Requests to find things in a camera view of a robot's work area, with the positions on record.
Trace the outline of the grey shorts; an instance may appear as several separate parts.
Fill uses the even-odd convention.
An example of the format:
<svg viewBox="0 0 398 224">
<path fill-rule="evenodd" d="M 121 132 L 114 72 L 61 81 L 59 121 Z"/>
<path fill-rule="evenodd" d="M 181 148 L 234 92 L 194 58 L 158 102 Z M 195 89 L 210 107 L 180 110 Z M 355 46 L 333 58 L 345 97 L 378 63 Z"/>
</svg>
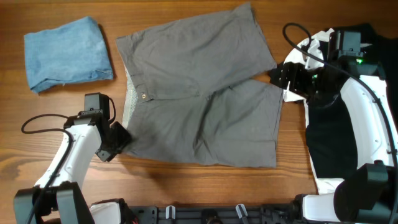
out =
<svg viewBox="0 0 398 224">
<path fill-rule="evenodd" d="M 255 79 L 276 63 L 249 3 L 116 40 L 132 82 L 130 156 L 275 167 L 282 90 Z"/>
</svg>

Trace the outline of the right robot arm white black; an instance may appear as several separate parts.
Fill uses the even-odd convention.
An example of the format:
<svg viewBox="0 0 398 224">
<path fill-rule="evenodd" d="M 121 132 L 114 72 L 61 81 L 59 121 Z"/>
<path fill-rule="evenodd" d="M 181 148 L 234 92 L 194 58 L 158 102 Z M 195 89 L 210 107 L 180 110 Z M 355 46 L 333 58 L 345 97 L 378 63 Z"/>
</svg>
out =
<svg viewBox="0 0 398 224">
<path fill-rule="evenodd" d="M 382 50 L 368 29 L 308 35 L 271 71 L 286 101 L 303 101 L 318 192 L 271 212 L 284 223 L 396 223 L 397 126 Z"/>
</svg>

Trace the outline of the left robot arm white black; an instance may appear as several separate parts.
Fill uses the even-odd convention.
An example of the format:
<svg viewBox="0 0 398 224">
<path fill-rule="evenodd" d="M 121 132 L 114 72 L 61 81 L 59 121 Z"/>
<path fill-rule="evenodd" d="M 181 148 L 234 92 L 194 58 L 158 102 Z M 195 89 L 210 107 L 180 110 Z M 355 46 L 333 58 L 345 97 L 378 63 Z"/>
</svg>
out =
<svg viewBox="0 0 398 224">
<path fill-rule="evenodd" d="M 59 130 L 62 143 L 47 171 L 32 188 L 16 193 L 13 205 L 18 223 L 43 223 L 43 217 L 53 211 L 58 211 L 59 217 L 51 223 L 138 223 L 124 199 L 88 206 L 81 192 L 92 158 L 109 162 L 132 140 L 115 117 L 110 97 L 85 95 L 83 111 L 65 118 Z"/>
</svg>

